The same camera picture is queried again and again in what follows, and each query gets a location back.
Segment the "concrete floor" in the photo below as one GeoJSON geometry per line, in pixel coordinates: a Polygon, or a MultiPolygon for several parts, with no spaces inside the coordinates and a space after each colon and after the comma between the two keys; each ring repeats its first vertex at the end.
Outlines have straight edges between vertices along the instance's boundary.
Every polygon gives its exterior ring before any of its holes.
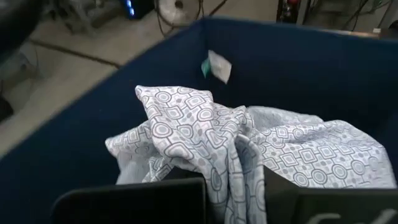
{"type": "MultiPolygon", "coordinates": [[[[204,0],[205,13],[209,13],[221,1],[204,0]]],[[[277,0],[229,0],[217,16],[275,21],[277,4],[277,0]]],[[[370,31],[377,25],[379,17],[359,20],[359,30],[370,31]]],[[[140,21],[117,17],[98,29],[95,37],[71,35],[59,22],[44,21],[36,28],[31,39],[122,65],[163,37],[156,14],[152,12],[140,21]]],[[[25,44],[22,51],[33,64],[38,60],[40,75],[22,79],[5,89],[4,97],[15,109],[15,115],[0,125],[0,157],[116,70],[109,65],[31,44],[25,44]]]]}

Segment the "small paper tag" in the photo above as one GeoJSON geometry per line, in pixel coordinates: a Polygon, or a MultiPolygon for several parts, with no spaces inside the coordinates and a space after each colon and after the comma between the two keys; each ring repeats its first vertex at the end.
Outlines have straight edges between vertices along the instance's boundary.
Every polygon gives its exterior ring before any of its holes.
{"type": "Polygon", "coordinates": [[[210,71],[210,62],[209,59],[204,60],[201,63],[201,71],[203,72],[203,75],[205,76],[205,78],[207,77],[207,74],[210,71]]]}
{"type": "Polygon", "coordinates": [[[231,75],[231,63],[212,50],[209,50],[208,60],[210,61],[210,68],[213,75],[226,84],[231,75]]]}

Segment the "desk fan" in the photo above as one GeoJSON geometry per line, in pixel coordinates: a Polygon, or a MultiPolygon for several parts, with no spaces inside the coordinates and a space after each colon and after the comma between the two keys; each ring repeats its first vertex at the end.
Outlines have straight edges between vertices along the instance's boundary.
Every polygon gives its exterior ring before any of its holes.
{"type": "Polygon", "coordinates": [[[163,35],[170,34],[175,28],[189,26],[200,14],[204,16],[203,0],[155,0],[155,10],[163,35]],[[160,21],[171,29],[164,32],[160,21]]]}

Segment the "gray geometric pattern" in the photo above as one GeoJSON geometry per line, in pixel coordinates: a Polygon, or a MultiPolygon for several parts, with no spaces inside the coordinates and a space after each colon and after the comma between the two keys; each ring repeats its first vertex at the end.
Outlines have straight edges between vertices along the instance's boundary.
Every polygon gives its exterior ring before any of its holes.
{"type": "Polygon", "coordinates": [[[275,108],[248,111],[263,130],[251,139],[264,165],[287,180],[311,188],[396,187],[384,147],[347,122],[275,108]]]}
{"type": "Polygon", "coordinates": [[[118,184],[203,174],[218,220],[266,223],[265,165],[306,187],[395,187],[384,148],[344,121],[275,108],[227,108],[209,91],[136,87],[148,121],[109,138],[118,184]]]}

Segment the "blue bin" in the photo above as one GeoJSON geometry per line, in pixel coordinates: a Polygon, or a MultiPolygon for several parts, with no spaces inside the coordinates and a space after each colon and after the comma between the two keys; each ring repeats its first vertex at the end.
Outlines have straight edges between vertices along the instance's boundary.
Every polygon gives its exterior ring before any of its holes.
{"type": "Polygon", "coordinates": [[[203,19],[135,58],[0,161],[0,222],[50,223],[57,197],[114,184],[104,141],[144,122],[134,88],[210,90],[229,107],[262,105],[341,119],[383,144],[398,170],[398,43],[283,24],[203,19]],[[204,78],[208,50],[232,63],[227,85],[204,78]]]}

